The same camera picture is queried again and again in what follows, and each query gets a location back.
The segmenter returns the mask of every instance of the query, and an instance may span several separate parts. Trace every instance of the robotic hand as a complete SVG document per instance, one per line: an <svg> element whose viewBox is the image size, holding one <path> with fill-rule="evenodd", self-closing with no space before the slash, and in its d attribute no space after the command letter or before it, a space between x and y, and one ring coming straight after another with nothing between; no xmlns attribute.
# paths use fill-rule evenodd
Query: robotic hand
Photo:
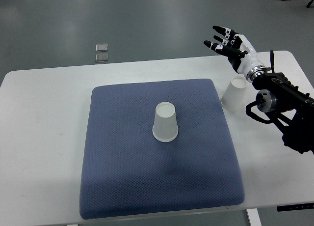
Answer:
<svg viewBox="0 0 314 226"><path fill-rule="evenodd" d="M314 99L310 94L298 91L298 86L293 86L283 73L275 73L273 51L270 54L271 67L267 68L258 60L254 47L244 35L220 26L213 26L213 29L227 40L215 35L214 39L221 44L207 40L204 44L216 53L228 57L237 73L243 74L247 81L253 83L255 89L261 89L256 100L246 106L246 114L265 124L274 123L283 133L285 146L300 153L314 153L314 142L311 140L314 133ZM253 106L257 106L269 120L253 113ZM282 114L291 110L296 110L292 120Z"/></svg>
<svg viewBox="0 0 314 226"><path fill-rule="evenodd" d="M254 47L243 34L220 26L213 26L213 29L228 41L215 35L214 39L222 45L207 40L204 41L204 44L218 54L227 56L233 69L238 74L243 74L247 81L252 82L256 76L266 70L263 63L257 59Z"/></svg>

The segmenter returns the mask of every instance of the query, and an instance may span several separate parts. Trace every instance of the concrete floor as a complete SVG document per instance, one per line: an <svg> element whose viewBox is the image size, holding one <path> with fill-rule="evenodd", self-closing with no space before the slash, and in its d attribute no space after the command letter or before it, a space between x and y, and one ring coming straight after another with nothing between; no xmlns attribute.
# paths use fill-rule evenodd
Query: concrete floor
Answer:
<svg viewBox="0 0 314 226"><path fill-rule="evenodd" d="M108 63L212 56L203 41L212 40L211 27L219 25L245 34L258 52L292 52L314 85L314 5L306 8L308 2L0 0L0 84L13 70L94 64L97 43L108 43ZM263 226L314 222L313 210L259 212ZM248 225L245 216L224 212L136 224Z"/></svg>

